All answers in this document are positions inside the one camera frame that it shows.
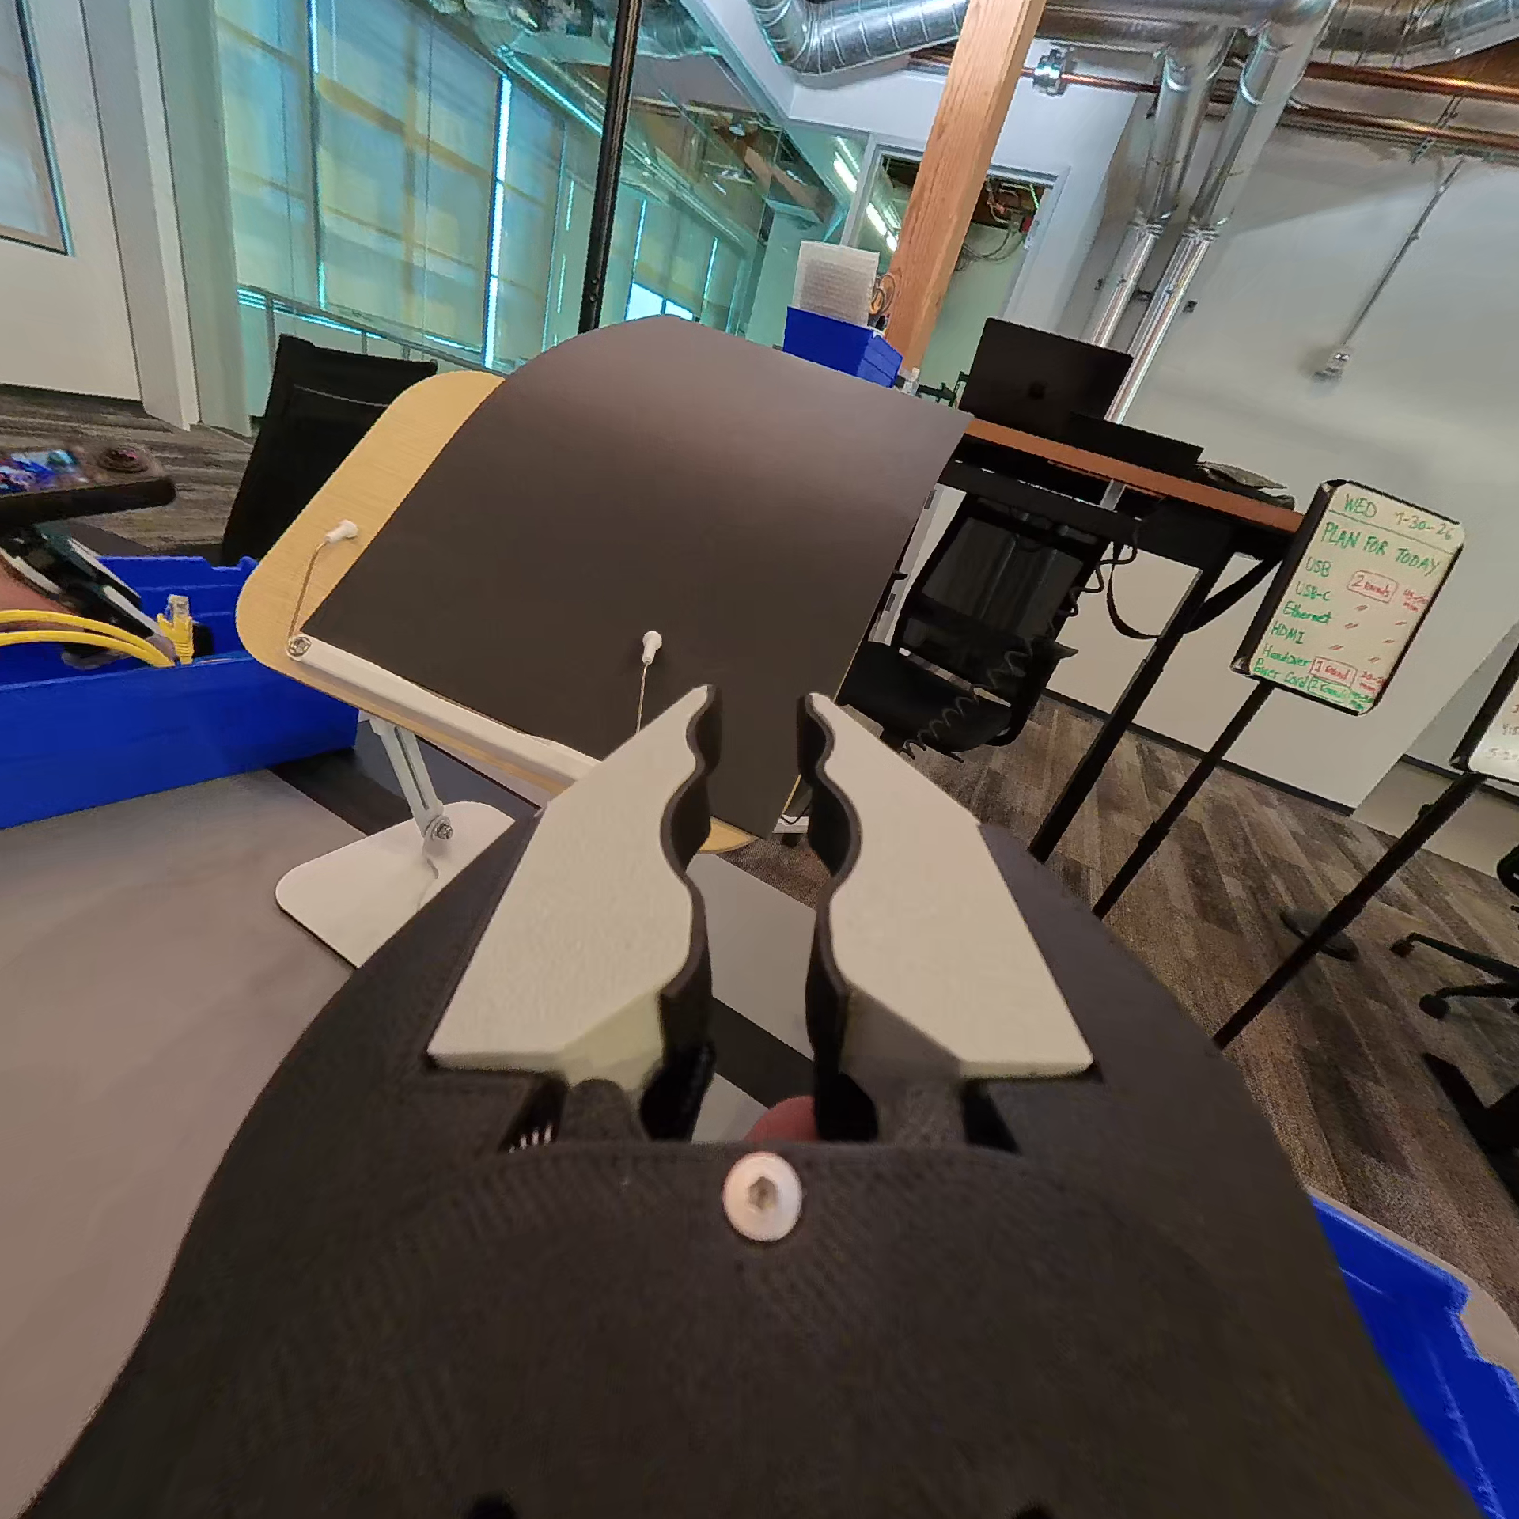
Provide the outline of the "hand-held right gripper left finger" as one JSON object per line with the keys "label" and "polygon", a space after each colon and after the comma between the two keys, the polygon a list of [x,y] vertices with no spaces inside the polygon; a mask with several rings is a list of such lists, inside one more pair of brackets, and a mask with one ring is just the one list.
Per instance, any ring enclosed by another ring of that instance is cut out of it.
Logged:
{"label": "hand-held right gripper left finger", "polygon": [[705,1078],[712,958],[688,865],[712,830],[720,692],[692,689],[539,812],[443,1017],[431,1060],[568,1084],[655,1114]]}

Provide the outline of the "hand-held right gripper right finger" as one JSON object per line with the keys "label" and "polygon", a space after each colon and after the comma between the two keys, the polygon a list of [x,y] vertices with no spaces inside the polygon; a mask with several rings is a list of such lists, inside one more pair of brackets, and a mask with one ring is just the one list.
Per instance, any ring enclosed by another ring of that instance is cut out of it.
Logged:
{"label": "hand-held right gripper right finger", "polygon": [[988,833],[835,700],[799,702],[807,847],[825,864],[806,983],[815,1114],[912,1088],[1069,1078],[1095,1057]]}

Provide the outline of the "blue plastic bin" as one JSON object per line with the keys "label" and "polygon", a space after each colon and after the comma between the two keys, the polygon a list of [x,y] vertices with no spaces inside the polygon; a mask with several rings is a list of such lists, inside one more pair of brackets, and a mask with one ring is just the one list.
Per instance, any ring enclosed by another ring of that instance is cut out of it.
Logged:
{"label": "blue plastic bin", "polygon": [[1311,1191],[1377,1357],[1486,1515],[1517,1515],[1517,1327],[1492,1294]]}
{"label": "blue plastic bin", "polygon": [[147,615],[186,595],[214,652],[164,671],[135,659],[74,669],[57,646],[2,646],[2,823],[349,750],[356,711],[251,659],[234,605],[251,558],[109,555]]}

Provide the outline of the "black desk chair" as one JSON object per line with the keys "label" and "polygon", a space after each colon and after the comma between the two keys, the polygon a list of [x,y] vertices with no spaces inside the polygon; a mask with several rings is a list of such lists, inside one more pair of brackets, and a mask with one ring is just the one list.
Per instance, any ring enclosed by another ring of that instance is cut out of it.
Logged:
{"label": "black desk chair", "polygon": [[1006,746],[1056,667],[1080,597],[1121,541],[1056,514],[966,493],[918,570],[904,577],[897,623],[856,652],[838,702],[897,750],[948,757]]}

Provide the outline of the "black backdrop board stand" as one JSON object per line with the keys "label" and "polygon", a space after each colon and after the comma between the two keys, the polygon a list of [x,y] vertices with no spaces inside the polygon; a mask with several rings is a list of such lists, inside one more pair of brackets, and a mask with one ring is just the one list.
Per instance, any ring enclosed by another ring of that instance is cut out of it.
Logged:
{"label": "black backdrop board stand", "polygon": [[593,761],[717,687],[712,818],[766,837],[799,700],[842,689],[966,421],[683,319],[446,370],[257,562],[239,637],[295,681],[313,637]]}

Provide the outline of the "wooden top standing desk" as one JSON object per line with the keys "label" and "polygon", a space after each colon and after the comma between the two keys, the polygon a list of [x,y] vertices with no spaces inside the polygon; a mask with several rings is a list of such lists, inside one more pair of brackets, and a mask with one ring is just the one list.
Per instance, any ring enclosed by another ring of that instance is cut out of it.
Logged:
{"label": "wooden top standing desk", "polygon": [[1136,547],[1192,570],[1183,597],[1035,830],[1030,851],[1045,864],[1182,642],[1280,565],[1305,514],[1255,493],[1207,485],[1194,471],[1168,472],[975,415],[939,482],[969,497],[1069,525],[1094,541],[1094,558],[1110,547]]}

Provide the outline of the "yellow item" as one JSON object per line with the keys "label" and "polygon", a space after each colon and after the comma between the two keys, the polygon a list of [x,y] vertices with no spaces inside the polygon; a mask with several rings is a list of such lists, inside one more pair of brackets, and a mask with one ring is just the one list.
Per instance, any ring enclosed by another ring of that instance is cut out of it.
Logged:
{"label": "yellow item", "polygon": [[103,620],[41,609],[2,609],[2,646],[57,646],[68,655],[99,652],[151,669],[174,669],[196,659],[194,623],[186,616],[140,637]]}

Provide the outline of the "black mesh chair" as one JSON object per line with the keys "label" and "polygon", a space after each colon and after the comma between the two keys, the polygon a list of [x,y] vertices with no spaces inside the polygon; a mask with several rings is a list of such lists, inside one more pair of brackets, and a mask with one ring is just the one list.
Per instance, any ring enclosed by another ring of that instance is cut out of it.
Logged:
{"label": "black mesh chair", "polygon": [[283,335],[266,413],[218,541],[218,565],[262,558],[373,421],[406,388],[435,374],[435,359],[391,359]]}

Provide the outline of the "black laptop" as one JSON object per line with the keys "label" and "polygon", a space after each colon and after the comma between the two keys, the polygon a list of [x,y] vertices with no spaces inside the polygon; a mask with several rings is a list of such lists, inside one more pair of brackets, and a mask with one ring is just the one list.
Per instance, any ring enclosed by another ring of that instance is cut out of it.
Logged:
{"label": "black laptop", "polygon": [[1105,421],[1131,353],[988,319],[958,406],[981,424],[1063,436],[1073,421]]}

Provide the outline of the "wooden ceiling post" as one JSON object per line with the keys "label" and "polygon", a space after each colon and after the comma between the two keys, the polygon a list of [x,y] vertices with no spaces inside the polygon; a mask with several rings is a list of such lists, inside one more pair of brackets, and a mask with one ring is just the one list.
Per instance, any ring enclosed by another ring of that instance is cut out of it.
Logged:
{"label": "wooden ceiling post", "polygon": [[1044,3],[969,3],[885,278],[885,341],[918,370]]}

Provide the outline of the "silver ceiling duct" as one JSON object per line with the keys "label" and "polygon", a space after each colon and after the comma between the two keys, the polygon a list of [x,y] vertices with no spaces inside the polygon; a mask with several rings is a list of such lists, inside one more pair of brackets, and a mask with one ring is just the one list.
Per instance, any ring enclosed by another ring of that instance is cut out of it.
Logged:
{"label": "silver ceiling duct", "polygon": [[750,3],[773,54],[833,74],[959,40],[966,21],[1127,53],[1194,31],[1313,43],[1318,63],[1420,68],[1517,38],[1517,3]]}

